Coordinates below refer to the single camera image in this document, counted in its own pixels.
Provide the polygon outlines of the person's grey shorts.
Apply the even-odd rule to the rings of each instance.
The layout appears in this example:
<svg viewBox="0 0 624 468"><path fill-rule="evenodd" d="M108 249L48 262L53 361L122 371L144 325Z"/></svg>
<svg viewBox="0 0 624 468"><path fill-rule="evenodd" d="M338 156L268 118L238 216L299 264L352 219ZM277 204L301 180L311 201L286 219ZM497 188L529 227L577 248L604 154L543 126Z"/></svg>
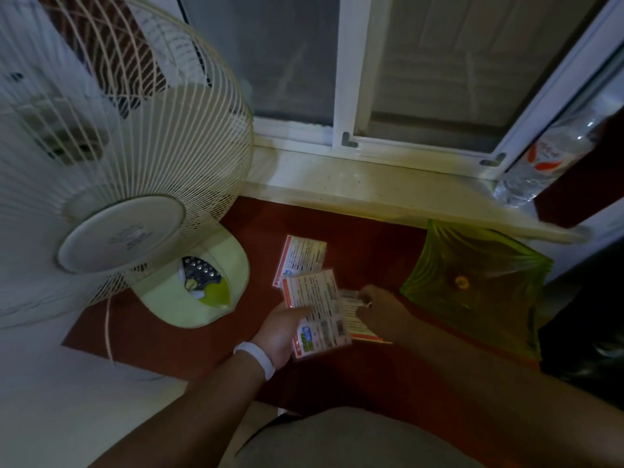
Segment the person's grey shorts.
<svg viewBox="0 0 624 468"><path fill-rule="evenodd" d="M486 468L417 425L364 409L284 412L253 434L231 468Z"/></svg>

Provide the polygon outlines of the person's left forearm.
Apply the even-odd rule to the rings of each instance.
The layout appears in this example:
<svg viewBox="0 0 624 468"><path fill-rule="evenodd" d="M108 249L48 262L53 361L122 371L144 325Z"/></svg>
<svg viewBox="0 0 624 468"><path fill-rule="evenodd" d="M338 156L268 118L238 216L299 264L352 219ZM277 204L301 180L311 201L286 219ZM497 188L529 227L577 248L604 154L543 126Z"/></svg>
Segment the person's left forearm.
<svg viewBox="0 0 624 468"><path fill-rule="evenodd" d="M265 382L256 358L239 351L88 468L217 468Z"/></svg>

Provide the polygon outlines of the clear plastic water bottle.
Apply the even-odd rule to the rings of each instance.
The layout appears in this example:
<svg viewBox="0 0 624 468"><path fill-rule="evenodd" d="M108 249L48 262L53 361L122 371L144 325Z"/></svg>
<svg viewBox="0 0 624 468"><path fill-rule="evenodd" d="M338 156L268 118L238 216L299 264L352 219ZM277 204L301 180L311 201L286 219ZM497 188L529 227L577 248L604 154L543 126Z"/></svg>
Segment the clear plastic water bottle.
<svg viewBox="0 0 624 468"><path fill-rule="evenodd" d="M579 94L506 171L493 191L502 206L531 202L593 151L606 123L624 108L624 79L613 79L592 95Z"/></svg>

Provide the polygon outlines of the person's right forearm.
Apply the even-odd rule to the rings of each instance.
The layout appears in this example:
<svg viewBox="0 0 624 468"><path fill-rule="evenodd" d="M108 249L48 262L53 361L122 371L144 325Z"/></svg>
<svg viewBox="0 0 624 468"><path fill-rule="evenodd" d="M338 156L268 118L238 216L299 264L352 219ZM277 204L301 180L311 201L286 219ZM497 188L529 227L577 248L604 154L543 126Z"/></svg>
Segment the person's right forearm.
<svg viewBox="0 0 624 468"><path fill-rule="evenodd" d="M432 367L540 468L624 468L624 412L401 312L396 343Z"/></svg>

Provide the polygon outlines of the white sliding window frame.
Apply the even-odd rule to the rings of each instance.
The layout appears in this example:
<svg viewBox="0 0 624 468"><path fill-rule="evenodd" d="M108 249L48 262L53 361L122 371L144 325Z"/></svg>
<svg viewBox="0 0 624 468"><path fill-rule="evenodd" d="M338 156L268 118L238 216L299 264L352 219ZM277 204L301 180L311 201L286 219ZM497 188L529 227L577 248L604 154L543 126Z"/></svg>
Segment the white sliding window frame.
<svg viewBox="0 0 624 468"><path fill-rule="evenodd" d="M258 142L498 178L618 48L624 0L176 0Z"/></svg>

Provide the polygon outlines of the white wristband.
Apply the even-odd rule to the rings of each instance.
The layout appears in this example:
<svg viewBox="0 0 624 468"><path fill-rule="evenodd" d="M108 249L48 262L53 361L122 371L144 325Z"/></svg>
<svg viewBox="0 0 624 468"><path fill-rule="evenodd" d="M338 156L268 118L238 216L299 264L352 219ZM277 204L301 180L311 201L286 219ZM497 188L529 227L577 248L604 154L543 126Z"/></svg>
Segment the white wristband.
<svg viewBox="0 0 624 468"><path fill-rule="evenodd" d="M233 354L238 352L251 355L259 363L264 372L265 381L269 381L274 376L276 368L267 353L260 346L253 342L245 341L234 347Z"/></svg>

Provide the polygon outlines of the person's left hand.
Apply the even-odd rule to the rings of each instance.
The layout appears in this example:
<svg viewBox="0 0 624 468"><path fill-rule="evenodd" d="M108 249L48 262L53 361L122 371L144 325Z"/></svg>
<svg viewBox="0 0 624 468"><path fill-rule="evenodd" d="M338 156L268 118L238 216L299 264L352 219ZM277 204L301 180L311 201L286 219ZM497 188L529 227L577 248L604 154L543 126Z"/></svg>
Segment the person's left hand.
<svg viewBox="0 0 624 468"><path fill-rule="evenodd" d="M278 306L286 306L286 303L282 302ZM297 334L300 323L280 324L274 316L273 309L252 338L251 342L260 346L267 353L276 370L282 369L290 359L292 341Z"/></svg>

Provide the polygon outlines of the white table fan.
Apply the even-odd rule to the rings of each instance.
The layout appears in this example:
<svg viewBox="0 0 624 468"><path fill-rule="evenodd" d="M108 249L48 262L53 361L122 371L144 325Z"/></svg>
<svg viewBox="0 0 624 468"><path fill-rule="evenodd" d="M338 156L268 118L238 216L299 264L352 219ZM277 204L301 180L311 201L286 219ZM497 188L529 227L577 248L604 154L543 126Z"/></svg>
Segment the white table fan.
<svg viewBox="0 0 624 468"><path fill-rule="evenodd" d="M0 329L126 290L177 328L233 312L252 120L175 0L0 0Z"/></svg>

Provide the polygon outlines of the person's right hand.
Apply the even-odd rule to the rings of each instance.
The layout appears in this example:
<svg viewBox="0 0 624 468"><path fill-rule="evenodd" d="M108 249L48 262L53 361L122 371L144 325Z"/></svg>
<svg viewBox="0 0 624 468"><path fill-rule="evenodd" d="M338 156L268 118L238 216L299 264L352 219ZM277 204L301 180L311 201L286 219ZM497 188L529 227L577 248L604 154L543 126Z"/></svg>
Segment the person's right hand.
<svg viewBox="0 0 624 468"><path fill-rule="evenodd" d="M379 288L373 305L373 332L390 343L405 343L417 319L392 293L382 288Z"/></svg>

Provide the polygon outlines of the green translucent plastic bag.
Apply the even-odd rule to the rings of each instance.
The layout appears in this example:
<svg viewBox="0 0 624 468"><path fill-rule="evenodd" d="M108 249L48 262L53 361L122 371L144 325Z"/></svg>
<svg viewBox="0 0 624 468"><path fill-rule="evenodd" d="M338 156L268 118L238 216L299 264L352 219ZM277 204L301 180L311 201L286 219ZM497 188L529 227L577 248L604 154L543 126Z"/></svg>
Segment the green translucent plastic bag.
<svg viewBox="0 0 624 468"><path fill-rule="evenodd" d="M484 227L428 220L422 253L401 294L482 343L541 360L537 301L553 260ZM468 290L454 280L465 276Z"/></svg>

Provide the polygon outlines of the printed white card packet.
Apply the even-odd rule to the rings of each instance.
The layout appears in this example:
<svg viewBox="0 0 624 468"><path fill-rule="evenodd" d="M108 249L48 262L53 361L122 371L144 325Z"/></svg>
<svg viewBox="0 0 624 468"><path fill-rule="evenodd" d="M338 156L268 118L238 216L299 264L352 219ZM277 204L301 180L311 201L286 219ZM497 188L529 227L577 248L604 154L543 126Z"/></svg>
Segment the printed white card packet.
<svg viewBox="0 0 624 468"><path fill-rule="evenodd" d="M272 287L280 288L284 276L316 273L323 267L327 243L287 235L278 261Z"/></svg>
<svg viewBox="0 0 624 468"><path fill-rule="evenodd" d="M356 309L362 302L358 299L358 292L352 290L340 290L339 295L345 311L345 321L347 329L354 340L367 341L371 343L391 344L389 341L385 341L380 338L374 332L368 331L368 329L362 325L360 320L356 317Z"/></svg>
<svg viewBox="0 0 624 468"><path fill-rule="evenodd" d="M353 342L334 271L283 275L281 290L288 308L310 307L292 339L292 360L302 361Z"/></svg>

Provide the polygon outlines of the white window sill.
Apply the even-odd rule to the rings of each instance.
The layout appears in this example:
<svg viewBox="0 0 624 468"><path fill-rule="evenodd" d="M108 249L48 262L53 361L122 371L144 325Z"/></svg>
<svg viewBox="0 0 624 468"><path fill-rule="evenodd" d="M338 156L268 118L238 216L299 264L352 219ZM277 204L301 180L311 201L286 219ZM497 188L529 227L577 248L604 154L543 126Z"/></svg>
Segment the white window sill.
<svg viewBox="0 0 624 468"><path fill-rule="evenodd" d="M500 231L516 238L584 243L587 227L540 221L528 208L506 208L494 182L398 166L257 147L241 196L410 227L428 219Z"/></svg>

